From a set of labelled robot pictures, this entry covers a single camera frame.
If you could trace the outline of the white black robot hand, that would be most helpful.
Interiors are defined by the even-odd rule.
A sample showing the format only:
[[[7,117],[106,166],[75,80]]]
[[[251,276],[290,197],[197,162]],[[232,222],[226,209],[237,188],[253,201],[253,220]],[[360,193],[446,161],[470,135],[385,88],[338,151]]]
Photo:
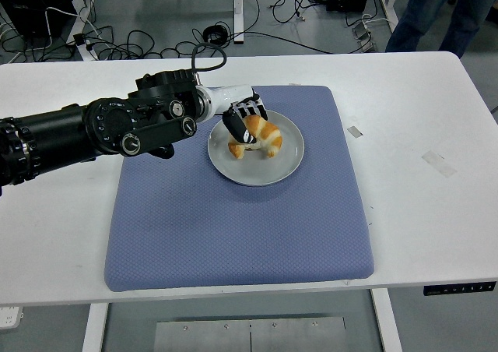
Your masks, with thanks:
[[[208,95],[209,113],[211,116],[221,115],[223,124],[237,142],[257,142],[255,136],[250,134],[244,119],[257,115],[267,120],[268,115],[260,96],[251,86],[220,87],[209,90]]]

